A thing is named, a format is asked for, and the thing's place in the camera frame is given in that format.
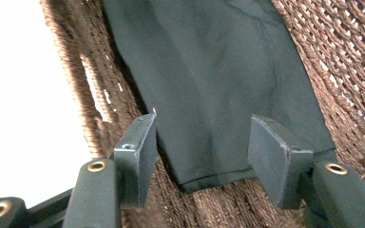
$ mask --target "woven wicker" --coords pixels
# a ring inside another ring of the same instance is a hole
[[[298,47],[338,159],[365,180],[365,0],[272,0]],[[108,156],[144,112],[107,31],[100,1],[42,0],[47,26],[92,158]],[[125,227],[302,227],[302,211],[274,208],[258,180],[186,195],[158,159],[147,205],[123,211]]]

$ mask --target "basket weave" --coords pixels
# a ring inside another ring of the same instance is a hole
[[[297,45],[337,148],[365,181],[365,0],[272,0]],[[107,31],[100,1],[41,0],[92,158],[108,156],[144,112]],[[274,208],[258,180],[186,195],[158,159],[144,210],[125,227],[302,227],[302,211]]]

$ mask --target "clip jaw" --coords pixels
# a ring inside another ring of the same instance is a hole
[[[281,124],[252,117],[248,158],[273,205],[307,206],[307,227],[365,227],[365,183],[338,164],[335,151],[313,152]]]

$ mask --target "dark green fabric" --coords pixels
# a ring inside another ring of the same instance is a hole
[[[104,0],[115,42],[186,191],[253,178],[253,114],[334,148],[289,32],[262,1]]]

